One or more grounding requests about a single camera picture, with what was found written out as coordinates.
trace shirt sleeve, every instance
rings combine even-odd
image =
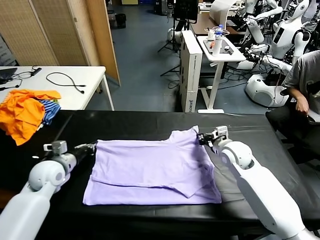
[[[300,76],[301,76],[301,58],[296,61],[292,66],[290,72],[285,77],[282,86],[285,88],[296,88],[299,89]]]

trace floor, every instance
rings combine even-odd
[[[126,28],[113,29],[115,55],[121,79],[121,87],[109,78],[109,87],[117,111],[175,112],[176,91],[179,80],[176,73],[165,77],[160,75],[179,64],[178,54],[164,49],[157,53],[165,43],[167,31],[172,20],[155,15],[153,7],[118,6],[116,13],[126,14]],[[214,71],[203,58],[202,72]],[[212,83],[212,78],[201,79],[200,84]],[[221,88],[245,83],[246,80],[228,81]],[[245,85],[225,88],[218,91],[214,103],[215,109],[224,109],[231,114],[264,114],[267,109],[253,103],[244,93]],[[109,110],[109,103],[103,94],[95,93],[87,106],[88,110]],[[198,94],[196,109],[205,109],[201,94]],[[306,164],[299,166],[309,184],[320,196],[320,172]],[[266,240],[278,238],[269,236]]]

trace lavender t-shirt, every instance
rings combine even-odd
[[[214,164],[198,126],[167,140],[99,140],[83,196],[86,205],[221,203]]]

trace orange shirt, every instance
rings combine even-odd
[[[0,104],[0,128],[17,146],[22,145],[37,131],[45,115],[45,107],[37,99],[60,98],[57,91],[12,90]]]

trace striped cloth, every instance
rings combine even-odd
[[[44,105],[44,116],[42,119],[42,123],[45,125],[50,125],[52,119],[55,117],[57,112],[61,109],[60,105],[49,100],[38,100],[40,103]]]

